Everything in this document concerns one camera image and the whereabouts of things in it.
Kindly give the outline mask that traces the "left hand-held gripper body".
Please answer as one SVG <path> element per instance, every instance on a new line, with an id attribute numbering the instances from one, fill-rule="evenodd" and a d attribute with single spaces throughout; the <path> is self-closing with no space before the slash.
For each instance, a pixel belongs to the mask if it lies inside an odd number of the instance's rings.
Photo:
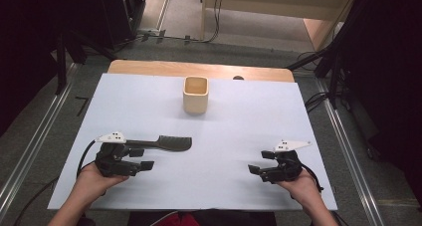
<path id="1" fill-rule="evenodd" d="M 139 147 L 126 145 L 126 138 L 120 131 L 99 136 L 95 142 L 102 144 L 95 164 L 103 176 L 136 176 L 140 171 L 140 163 L 123 160 L 132 148 Z"/>

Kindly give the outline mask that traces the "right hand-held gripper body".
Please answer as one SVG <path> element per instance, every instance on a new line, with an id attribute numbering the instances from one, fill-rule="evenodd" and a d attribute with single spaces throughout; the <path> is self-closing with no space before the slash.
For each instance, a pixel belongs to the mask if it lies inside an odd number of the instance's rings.
<path id="1" fill-rule="evenodd" d="M 260 177 L 264 182 L 293 181 L 303 170 L 303 164 L 299 160 L 297 149 L 310 146 L 309 141 L 282 140 L 272 151 L 278 165 L 261 169 Z"/>

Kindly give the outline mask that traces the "black comb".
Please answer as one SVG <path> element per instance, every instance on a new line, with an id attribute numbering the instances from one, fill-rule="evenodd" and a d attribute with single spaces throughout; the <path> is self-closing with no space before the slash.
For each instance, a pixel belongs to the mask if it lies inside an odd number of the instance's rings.
<path id="1" fill-rule="evenodd" d="M 156 141 L 128 140 L 125 144 L 142 148 L 158 148 L 167 151 L 185 151 L 192 146 L 192 138 L 160 135 Z"/>

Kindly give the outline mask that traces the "beige square cup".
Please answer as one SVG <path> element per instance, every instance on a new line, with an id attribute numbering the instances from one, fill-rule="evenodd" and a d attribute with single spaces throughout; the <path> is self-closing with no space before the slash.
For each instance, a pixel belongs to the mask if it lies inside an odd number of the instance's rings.
<path id="1" fill-rule="evenodd" d="M 207 111 L 209 82 L 207 78 L 189 76 L 184 80 L 183 108 L 187 113 L 202 114 Z"/>

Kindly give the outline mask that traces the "person's right hand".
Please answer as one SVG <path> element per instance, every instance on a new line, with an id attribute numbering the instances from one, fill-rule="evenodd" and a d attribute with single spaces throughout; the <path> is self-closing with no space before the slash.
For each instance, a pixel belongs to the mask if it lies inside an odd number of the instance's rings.
<path id="1" fill-rule="evenodd" d="M 324 208 L 324 204 L 314 178 L 302 170 L 294 181 L 279 181 L 278 185 L 288 190 L 291 196 L 307 211 Z"/>

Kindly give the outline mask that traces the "person's left hand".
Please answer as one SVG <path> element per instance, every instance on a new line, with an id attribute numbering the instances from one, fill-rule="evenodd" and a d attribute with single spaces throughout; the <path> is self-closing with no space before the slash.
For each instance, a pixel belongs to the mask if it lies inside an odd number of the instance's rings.
<path id="1" fill-rule="evenodd" d="M 106 193 L 106 191 L 128 180 L 127 176 L 103 176 L 94 163 L 86 165 L 79 174 L 73 192 L 77 199 L 88 206 Z"/>

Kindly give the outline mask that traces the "white board sheet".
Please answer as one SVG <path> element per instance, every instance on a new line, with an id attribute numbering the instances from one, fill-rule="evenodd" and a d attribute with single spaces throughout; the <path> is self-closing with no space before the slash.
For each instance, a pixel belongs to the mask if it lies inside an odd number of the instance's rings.
<path id="1" fill-rule="evenodd" d="M 147 150 L 143 157 L 153 168 L 109 189 L 96 209 L 296 210 L 289 192 L 248 168 L 275 166 L 261 151 L 282 140 L 311 143 L 299 149 L 299 159 L 316 174 L 325 205 L 336 209 L 297 84 L 212 79 L 206 113 L 191 115 L 182 106 L 183 83 L 180 77 L 102 75 L 49 207 L 64 203 L 79 162 L 95 159 L 96 137 L 120 131 L 134 140 L 189 136 L 192 146 L 182 152 Z"/>

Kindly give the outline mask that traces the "red cloth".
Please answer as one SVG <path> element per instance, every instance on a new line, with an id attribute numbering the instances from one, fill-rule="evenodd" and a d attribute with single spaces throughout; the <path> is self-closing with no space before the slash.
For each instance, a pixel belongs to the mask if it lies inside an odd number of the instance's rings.
<path id="1" fill-rule="evenodd" d="M 200 226 L 190 213 L 172 213 L 165 216 L 157 226 Z"/>

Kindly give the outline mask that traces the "wooden table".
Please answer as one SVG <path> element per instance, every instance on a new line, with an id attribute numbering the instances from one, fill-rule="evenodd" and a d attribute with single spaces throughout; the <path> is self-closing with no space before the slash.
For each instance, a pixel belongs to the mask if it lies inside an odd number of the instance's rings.
<path id="1" fill-rule="evenodd" d="M 107 70 L 111 74 L 131 74 L 167 77 L 200 76 L 211 79 L 242 77 L 248 81 L 272 81 L 293 83 L 293 73 L 286 69 L 227 66 L 201 63 L 165 61 L 112 61 Z"/>

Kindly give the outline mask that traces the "black metal stand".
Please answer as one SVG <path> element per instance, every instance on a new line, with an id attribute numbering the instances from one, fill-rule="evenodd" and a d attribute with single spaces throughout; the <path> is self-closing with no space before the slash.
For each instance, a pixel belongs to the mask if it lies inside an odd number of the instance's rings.
<path id="1" fill-rule="evenodd" d="M 311 97 L 306 102 L 306 108 L 312 111 L 315 107 L 315 101 L 322 98 L 326 98 L 331 106 L 336 110 L 336 98 L 337 98 L 337 81 L 340 75 L 340 63 L 342 61 L 341 45 L 343 44 L 347 33 L 349 32 L 350 24 L 354 20 L 354 14 L 347 17 L 343 26 L 340 28 L 338 33 L 333 37 L 332 41 L 324 48 L 319 51 L 312 53 L 311 55 L 297 60 L 295 63 L 287 66 L 287 70 L 294 71 L 298 68 L 303 67 L 315 60 L 318 60 L 318 64 L 314 69 L 315 76 L 320 79 L 324 78 L 327 74 L 330 74 L 330 82 L 328 91 L 324 94 L 318 94 L 317 98 Z"/>

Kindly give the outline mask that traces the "black tripod stand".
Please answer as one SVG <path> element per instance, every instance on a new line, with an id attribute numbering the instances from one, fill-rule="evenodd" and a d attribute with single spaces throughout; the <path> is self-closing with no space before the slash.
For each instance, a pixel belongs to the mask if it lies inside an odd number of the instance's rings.
<path id="1" fill-rule="evenodd" d="M 84 64 L 87 55 L 83 49 L 83 45 L 91 47 L 111 62 L 116 60 L 116 55 L 112 54 L 95 41 L 75 30 L 63 29 L 57 37 L 57 95 L 64 91 L 67 84 L 66 52 L 69 53 L 75 63 Z"/>

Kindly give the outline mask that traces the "black cabinet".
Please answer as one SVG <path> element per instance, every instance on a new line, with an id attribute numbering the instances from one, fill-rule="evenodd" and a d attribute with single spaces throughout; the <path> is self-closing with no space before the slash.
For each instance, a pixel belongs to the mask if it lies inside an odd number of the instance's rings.
<path id="1" fill-rule="evenodd" d="M 105 45 L 115 45 L 133 40 L 137 33 L 146 0 L 102 0 L 105 8 Z"/>

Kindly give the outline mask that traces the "dark curtain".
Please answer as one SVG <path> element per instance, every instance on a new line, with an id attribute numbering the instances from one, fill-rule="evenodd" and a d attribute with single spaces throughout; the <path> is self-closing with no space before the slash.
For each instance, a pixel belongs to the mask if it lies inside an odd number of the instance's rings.
<path id="1" fill-rule="evenodd" d="M 346 23 L 343 67 L 375 125 L 369 145 L 422 206 L 422 0 L 355 0 Z"/>
<path id="2" fill-rule="evenodd" d="M 57 0 L 0 0 L 0 136 L 57 73 Z"/>

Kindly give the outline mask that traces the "beige wooden shelf unit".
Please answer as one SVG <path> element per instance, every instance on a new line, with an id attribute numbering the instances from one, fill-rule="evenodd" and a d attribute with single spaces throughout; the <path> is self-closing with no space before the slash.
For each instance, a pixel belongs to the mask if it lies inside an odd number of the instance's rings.
<path id="1" fill-rule="evenodd" d="M 321 50 L 339 22 L 344 21 L 354 0 L 222 0 L 223 10 L 302 18 L 314 49 Z M 206 10 L 215 0 L 202 0 L 200 38 L 205 34 Z"/>

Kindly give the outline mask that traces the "metal floor rail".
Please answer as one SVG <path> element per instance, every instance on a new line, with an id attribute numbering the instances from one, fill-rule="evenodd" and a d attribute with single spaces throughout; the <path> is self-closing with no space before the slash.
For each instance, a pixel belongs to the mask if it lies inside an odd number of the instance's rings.
<path id="1" fill-rule="evenodd" d="M 333 174 L 336 165 L 346 170 L 346 181 L 351 183 L 346 191 L 355 191 L 359 205 L 366 215 L 368 225 L 385 226 L 337 110 L 331 106 L 329 99 L 321 100 L 319 107 L 320 110 L 317 110 L 317 112 L 326 114 L 328 133 L 323 133 L 320 130 L 316 139 L 318 145 L 322 148 L 322 159 L 328 167 L 328 175 Z"/>
<path id="2" fill-rule="evenodd" d="M 34 134 L 28 142 L 25 150 L 15 165 L 13 171 L 5 184 L 0 189 L 0 223 L 4 220 L 10 205 L 12 204 L 19 188 L 21 187 L 38 151 L 40 150 L 50 128 L 53 126 L 57 115 L 64 105 L 69 92 L 74 84 L 74 78 L 77 75 L 82 64 L 72 63 L 66 71 L 68 81 L 65 83 L 63 91 L 54 96 L 41 122 L 37 126 Z"/>

